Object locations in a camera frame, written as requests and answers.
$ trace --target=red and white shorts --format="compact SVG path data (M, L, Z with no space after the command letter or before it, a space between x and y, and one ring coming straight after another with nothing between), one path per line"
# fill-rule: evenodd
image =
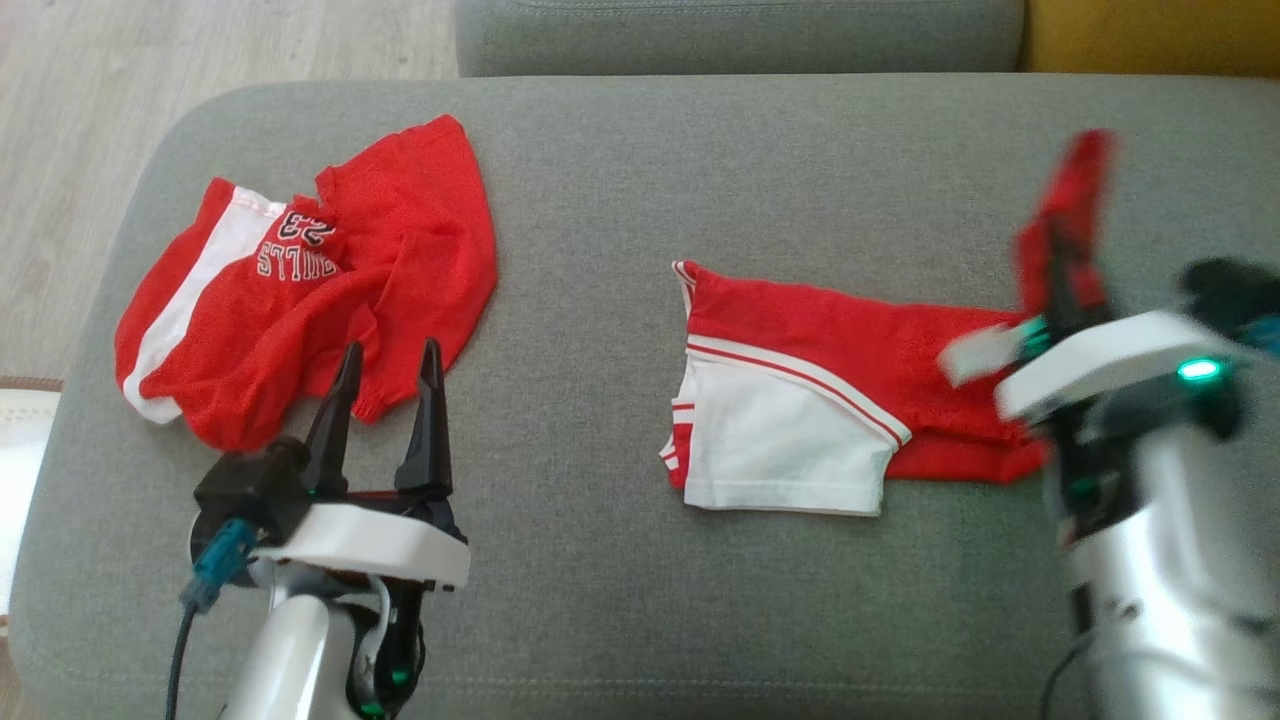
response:
M998 377L954 388L937 365L1014 314L673 268L689 359L662 459L686 503L878 515L886 477L1007 483L1043 461L996 416Z

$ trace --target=jersey lettering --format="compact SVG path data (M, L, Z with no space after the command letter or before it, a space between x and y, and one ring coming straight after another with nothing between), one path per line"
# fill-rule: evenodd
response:
M338 264L297 245L268 241L257 249L257 274L264 278L274 274L282 281L307 282L337 275Z
M289 210L280 222L280 229L275 231L278 240L293 240L298 236L311 247L320 247L324 240L333 234L333 225L321 223L315 218L308 218L297 210Z

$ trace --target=red stripe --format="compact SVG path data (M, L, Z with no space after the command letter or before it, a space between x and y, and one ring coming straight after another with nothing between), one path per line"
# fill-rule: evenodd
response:
M797 377L797 378L800 378L800 379L803 379L805 382L810 382L810 383L813 383L813 384L815 384L815 386L826 389L827 392L831 392L836 397L844 400L845 402L847 402L849 405L851 405L855 410L858 410L859 413L861 413L872 423L876 423L881 428L884 428L884 432L887 432L893 439L897 441L897 446L902 447L902 438L899 437L899 434L893 432L893 428L886 425L878 418L876 418L874 415L872 415L870 413L868 413L863 406L858 405L856 402L854 402L852 400L850 400L847 396L845 396L845 393L842 393L838 389L831 387L829 384L819 380L818 378L806 375L806 374L804 374L804 373L801 373L799 370L792 370L791 368L787 368L786 365L778 365L776 363L769 363L767 360L758 360L755 357L746 357L745 355L735 355L733 352L724 352L723 350L714 350L714 348L710 348L710 347L703 347L700 345L692 345L692 343L689 345L689 348L690 350L696 350L699 352L707 352L709 355L719 355L721 357L730 357L730 359L733 359L733 360L741 360L744 363L750 363L753 365L760 365L763 368L769 368L772 370L778 370L778 372L782 372L782 373L787 373L788 375L795 375L795 377Z

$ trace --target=blue cable connector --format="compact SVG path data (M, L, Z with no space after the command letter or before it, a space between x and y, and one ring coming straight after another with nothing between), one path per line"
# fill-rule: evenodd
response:
M1280 315L1263 315L1244 332L1244 345L1280 356Z
M209 547L192 565L192 578L179 600L183 606L193 606L204 615L218 602L218 596L237 573L248 562L248 553L257 546L257 528L247 520L228 520Z

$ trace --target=gray couch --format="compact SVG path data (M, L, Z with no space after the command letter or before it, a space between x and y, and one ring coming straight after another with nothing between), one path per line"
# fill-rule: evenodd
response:
M669 5L468 3L461 67L1007 70L1020 32L1018 8L995 0ZM426 603L430 657L406 717L1029 716L1070 638L1039 482L892 482L874 520L685 507L657 457L682 365L669 261L1011 307L1010 238L1066 138L1110 127L1123 151L1102 261L1124 307L1170 302L1169 281L1207 252L1280 263L1272 82L559 77L219 97L138 186L36 491L12 652L50 720L159 716L191 491L216 457L180 424L138 418L113 383L140 278L211 176L310 192L325 165L440 113L477 152L500 279L448 377L472 584ZM1277 406L1280 377L1258 373L1257 404ZM353 429L357 488L390 486L410 415ZM1235 457L1275 468L1277 433L1263 414ZM233 589L197 621L182 717L218 714L265 610ZM1084 716L1076 678L1061 696L1057 717Z

